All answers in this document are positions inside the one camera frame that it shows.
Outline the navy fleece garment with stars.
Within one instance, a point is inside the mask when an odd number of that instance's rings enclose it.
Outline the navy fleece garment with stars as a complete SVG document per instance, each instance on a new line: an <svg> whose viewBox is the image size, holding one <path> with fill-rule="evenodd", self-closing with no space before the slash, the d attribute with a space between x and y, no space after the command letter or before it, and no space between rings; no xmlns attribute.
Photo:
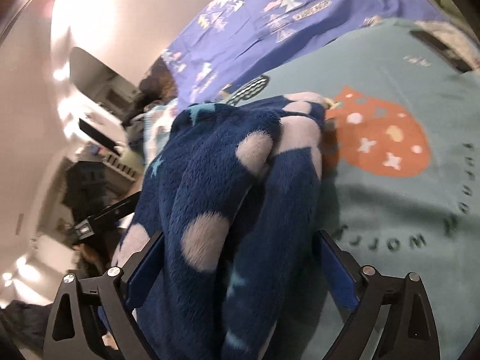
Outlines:
<svg viewBox="0 0 480 360"><path fill-rule="evenodd" d="M164 235L164 266L136 310L160 359L265 355L310 238L325 112L302 92L176 117L113 256L123 266Z"/></svg>

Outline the dark clothes pile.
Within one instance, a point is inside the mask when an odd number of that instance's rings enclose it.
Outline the dark clothes pile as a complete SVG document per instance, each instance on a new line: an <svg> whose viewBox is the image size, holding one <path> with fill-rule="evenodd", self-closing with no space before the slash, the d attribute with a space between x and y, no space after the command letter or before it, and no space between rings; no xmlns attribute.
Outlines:
<svg viewBox="0 0 480 360"><path fill-rule="evenodd" d="M165 61L158 57L138 86L133 102L124 113L121 126L128 148L145 161L143 149L145 113L152 107L166 105L177 97L176 82Z"/></svg>

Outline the teal blanket with orange print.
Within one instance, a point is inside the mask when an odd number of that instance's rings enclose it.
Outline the teal blanket with orange print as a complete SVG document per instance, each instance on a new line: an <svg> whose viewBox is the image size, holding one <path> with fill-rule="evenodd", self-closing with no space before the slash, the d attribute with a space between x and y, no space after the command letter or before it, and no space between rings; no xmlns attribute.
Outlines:
<svg viewBox="0 0 480 360"><path fill-rule="evenodd" d="M315 264L326 231L361 264L416 272L442 359L479 327L479 74L442 56L422 27L386 19L267 72L250 100L325 100L318 202L306 249L261 359L321 357L342 318Z"/></svg>

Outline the purple bedsheet with tree print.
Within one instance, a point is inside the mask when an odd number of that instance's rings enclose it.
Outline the purple bedsheet with tree print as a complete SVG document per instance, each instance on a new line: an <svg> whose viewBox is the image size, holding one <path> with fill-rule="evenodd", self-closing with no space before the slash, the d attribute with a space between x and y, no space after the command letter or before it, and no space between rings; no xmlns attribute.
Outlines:
<svg viewBox="0 0 480 360"><path fill-rule="evenodd" d="M210 102L263 72L381 19L447 20L434 0L211 0L162 58L177 104Z"/></svg>

